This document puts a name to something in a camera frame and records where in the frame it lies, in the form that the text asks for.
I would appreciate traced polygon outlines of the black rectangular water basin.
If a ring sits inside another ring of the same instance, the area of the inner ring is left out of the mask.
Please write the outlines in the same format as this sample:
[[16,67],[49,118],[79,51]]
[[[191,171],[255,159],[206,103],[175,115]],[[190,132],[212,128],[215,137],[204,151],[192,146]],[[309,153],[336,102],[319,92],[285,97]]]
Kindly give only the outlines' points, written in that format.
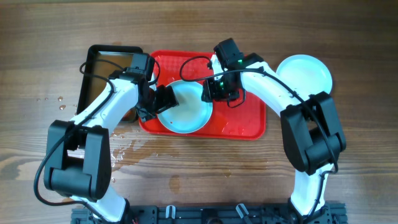
[[[143,50],[135,46],[92,45],[88,49],[86,60],[109,60],[125,68],[131,65],[133,53],[143,53]],[[108,78],[115,70],[119,70],[119,68],[107,62],[93,62],[84,67],[85,72],[105,78]],[[104,90],[105,85],[104,80],[84,76],[76,113],[80,114],[85,110]]]

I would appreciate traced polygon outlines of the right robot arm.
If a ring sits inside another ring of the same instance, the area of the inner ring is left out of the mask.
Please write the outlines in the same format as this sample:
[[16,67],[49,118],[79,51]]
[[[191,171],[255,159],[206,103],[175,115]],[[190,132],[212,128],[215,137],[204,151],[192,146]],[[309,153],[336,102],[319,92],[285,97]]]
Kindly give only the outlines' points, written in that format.
[[231,91],[242,89],[279,116],[284,152],[295,169],[294,189],[287,205],[289,221],[310,223],[322,216],[331,220],[324,199],[326,181],[338,172],[338,157],[346,149],[330,95],[331,76],[283,76],[257,54],[213,54],[207,67],[213,75],[204,79],[204,101],[227,100]]

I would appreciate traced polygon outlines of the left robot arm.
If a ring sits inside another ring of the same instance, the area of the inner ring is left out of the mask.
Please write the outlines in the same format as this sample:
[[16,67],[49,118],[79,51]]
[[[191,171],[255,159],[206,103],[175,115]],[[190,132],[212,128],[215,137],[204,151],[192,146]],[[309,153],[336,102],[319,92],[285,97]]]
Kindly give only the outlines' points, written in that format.
[[42,203],[50,204],[39,195],[41,177],[46,189],[85,206],[95,223],[134,222],[129,202],[110,185],[109,135],[131,108],[148,121],[178,105],[171,86],[151,86],[150,75],[115,71],[85,110],[70,121],[56,120],[50,125],[46,155],[34,182],[35,195]]

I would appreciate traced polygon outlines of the white plate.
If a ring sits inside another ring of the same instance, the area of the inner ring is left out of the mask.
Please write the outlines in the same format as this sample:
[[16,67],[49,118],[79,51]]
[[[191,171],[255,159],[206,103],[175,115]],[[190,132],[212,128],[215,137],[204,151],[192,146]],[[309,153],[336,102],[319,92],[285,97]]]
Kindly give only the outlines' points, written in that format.
[[158,114],[158,120],[169,131],[188,134],[198,131],[209,122],[213,103],[201,100],[203,86],[198,82],[174,81],[171,86],[178,101],[174,106]]
[[321,92],[330,94],[333,86],[329,69],[322,61],[310,55],[287,57],[277,67],[276,74],[280,81],[304,101]]

